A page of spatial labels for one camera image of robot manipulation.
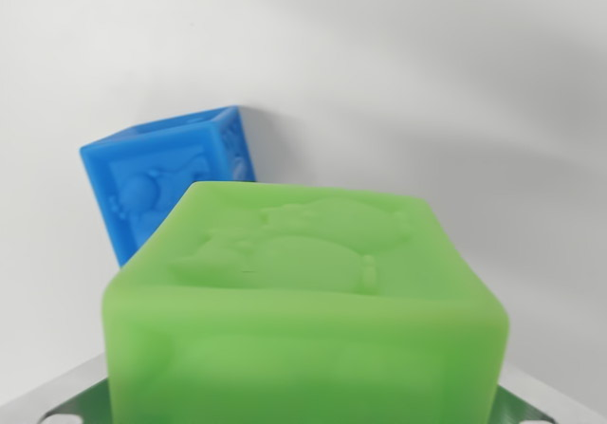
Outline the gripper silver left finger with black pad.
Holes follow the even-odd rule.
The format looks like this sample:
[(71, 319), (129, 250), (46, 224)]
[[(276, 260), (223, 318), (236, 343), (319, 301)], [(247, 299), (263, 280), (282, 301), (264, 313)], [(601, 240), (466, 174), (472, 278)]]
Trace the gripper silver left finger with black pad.
[(107, 377), (100, 354), (59, 377), (1, 406), (2, 423), (40, 423), (46, 415)]

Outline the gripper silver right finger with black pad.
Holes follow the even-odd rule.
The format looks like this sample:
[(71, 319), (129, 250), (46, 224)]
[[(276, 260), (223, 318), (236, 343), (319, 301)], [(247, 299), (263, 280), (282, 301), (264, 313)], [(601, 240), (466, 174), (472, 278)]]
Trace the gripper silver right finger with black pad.
[(576, 402), (554, 388), (506, 363), (500, 375), (500, 386), (557, 423), (605, 423), (606, 418)]

